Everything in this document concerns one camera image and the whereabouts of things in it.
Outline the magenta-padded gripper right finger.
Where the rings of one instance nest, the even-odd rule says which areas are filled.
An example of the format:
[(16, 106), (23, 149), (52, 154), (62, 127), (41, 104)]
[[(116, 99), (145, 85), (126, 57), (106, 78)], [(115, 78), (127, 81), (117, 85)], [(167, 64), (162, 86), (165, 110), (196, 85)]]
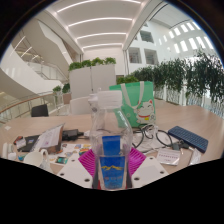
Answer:
[(129, 154), (128, 188), (140, 188), (168, 175), (154, 156), (132, 148)]

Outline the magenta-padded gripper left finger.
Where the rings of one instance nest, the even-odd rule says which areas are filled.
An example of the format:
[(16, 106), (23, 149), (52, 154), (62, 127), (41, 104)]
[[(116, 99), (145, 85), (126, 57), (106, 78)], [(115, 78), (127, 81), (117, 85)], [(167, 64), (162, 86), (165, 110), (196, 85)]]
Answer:
[(92, 150), (82, 154), (78, 159), (69, 161), (58, 176), (84, 188), (98, 188), (98, 174)]

